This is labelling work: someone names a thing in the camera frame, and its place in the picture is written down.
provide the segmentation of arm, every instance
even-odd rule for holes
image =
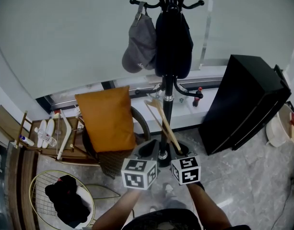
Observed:
[[[118,202],[102,215],[93,225],[92,230],[120,230],[134,208],[141,190],[127,191]]]
[[[202,225],[207,230],[223,230],[231,227],[228,217],[196,184],[187,184]]]

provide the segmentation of person's left arm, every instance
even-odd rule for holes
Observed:
[[[138,189],[127,191],[113,207],[95,222],[92,230],[121,230],[140,194],[141,190]]]

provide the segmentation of wire basket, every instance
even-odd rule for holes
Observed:
[[[54,229],[73,229],[63,223],[57,216],[57,212],[54,209],[54,204],[50,201],[45,193],[45,188],[48,185],[55,184],[57,180],[65,175],[69,175],[76,180],[77,194],[81,196],[82,202],[88,207],[90,214],[87,217],[87,221],[80,223],[76,229],[82,229],[88,227],[95,214],[94,200],[86,186],[76,177],[63,171],[48,170],[44,171],[34,177],[29,188],[30,203],[35,213],[49,226]]]

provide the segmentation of chair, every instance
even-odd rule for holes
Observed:
[[[150,140],[151,135],[146,120],[134,107],[131,107],[131,113],[133,118],[138,121],[143,130],[143,137],[135,134],[136,144],[139,145]],[[113,179],[115,176],[121,176],[123,160],[127,158],[133,150],[96,152],[90,141],[86,127],[83,129],[82,139],[87,153],[98,161],[105,175],[110,176]]]

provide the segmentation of orange pillow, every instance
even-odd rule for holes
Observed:
[[[96,152],[134,149],[129,86],[76,94],[75,98]]]

